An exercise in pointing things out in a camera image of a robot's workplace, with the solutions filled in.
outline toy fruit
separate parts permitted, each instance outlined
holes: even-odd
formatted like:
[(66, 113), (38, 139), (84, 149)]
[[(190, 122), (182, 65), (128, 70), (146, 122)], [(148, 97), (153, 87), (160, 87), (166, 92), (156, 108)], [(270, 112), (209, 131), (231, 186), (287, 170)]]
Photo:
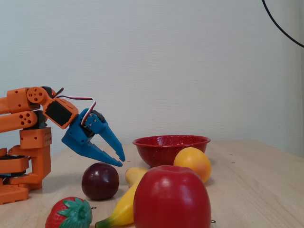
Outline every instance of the toy fruit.
[(134, 197), (136, 228), (210, 228), (207, 190), (191, 169), (159, 166), (140, 181)]
[(133, 167), (125, 172), (125, 180), (129, 187), (140, 180), (148, 170), (145, 168)]
[(194, 170), (204, 183), (207, 182), (211, 174), (211, 163), (208, 157), (202, 151), (193, 147), (182, 149), (176, 155), (174, 165)]
[(45, 228), (89, 228), (91, 222), (89, 203), (77, 197), (67, 197), (53, 206)]
[(105, 200), (118, 191), (119, 176), (116, 169), (105, 163), (95, 163), (82, 177), (82, 191), (92, 200)]
[(134, 223), (133, 201), (136, 188), (140, 180), (134, 183), (131, 188), (120, 199), (112, 215), (105, 220), (95, 224), (95, 228), (109, 228), (114, 226), (124, 226)]

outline white wall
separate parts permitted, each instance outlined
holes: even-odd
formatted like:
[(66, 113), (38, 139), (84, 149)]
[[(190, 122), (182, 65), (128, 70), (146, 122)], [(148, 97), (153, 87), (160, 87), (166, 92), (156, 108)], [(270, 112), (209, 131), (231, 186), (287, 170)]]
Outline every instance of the white wall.
[[(300, 42), (304, 44), (304, 0), (300, 0), (300, 39), (301, 39)], [(304, 48), (301, 48), (301, 70), (302, 70), (302, 91), (304, 91)]]
[[(299, 2), (267, 2), (299, 38)], [(184, 133), (304, 151), (300, 48), (259, 0), (10, 0), (0, 32), (1, 96), (41, 85), (93, 96), (123, 143)], [(56, 153), (64, 131), (50, 125)]]

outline wooden table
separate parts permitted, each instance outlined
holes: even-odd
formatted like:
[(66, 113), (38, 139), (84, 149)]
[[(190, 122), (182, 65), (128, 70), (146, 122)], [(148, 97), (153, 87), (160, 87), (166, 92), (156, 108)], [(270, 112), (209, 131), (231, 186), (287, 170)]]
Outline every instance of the wooden table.
[[(114, 156), (109, 147), (102, 147)], [(127, 190), (124, 173), (135, 166), (147, 167), (135, 146), (124, 146), (126, 162), (117, 168), (121, 186), (112, 200), (89, 201), (93, 223), (112, 213)], [(212, 163), (212, 177), (206, 183), (210, 196), (212, 228), (303, 228), (304, 159), (257, 141), (213, 141), (206, 154)], [(94, 160), (69, 149), (52, 158), (52, 172), (43, 189), (31, 198), (0, 206), (1, 228), (43, 228), (52, 206), (67, 196), (85, 198), (81, 178)]]

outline red bowl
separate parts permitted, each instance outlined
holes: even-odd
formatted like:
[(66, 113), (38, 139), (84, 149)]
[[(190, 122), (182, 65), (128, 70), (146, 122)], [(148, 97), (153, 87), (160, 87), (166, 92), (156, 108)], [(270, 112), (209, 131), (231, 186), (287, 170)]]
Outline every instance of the red bowl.
[(173, 165), (176, 155), (186, 147), (206, 151), (210, 139), (196, 135), (160, 135), (136, 139), (140, 157), (151, 167)]

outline orange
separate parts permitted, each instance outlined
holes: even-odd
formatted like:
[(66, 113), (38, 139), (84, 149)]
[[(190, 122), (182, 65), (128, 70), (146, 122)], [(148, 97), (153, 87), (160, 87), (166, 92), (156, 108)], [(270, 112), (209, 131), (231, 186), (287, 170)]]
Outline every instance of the orange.
[(208, 157), (202, 151), (193, 147), (182, 149), (176, 155), (173, 165), (194, 170), (204, 183), (211, 175), (211, 163)]

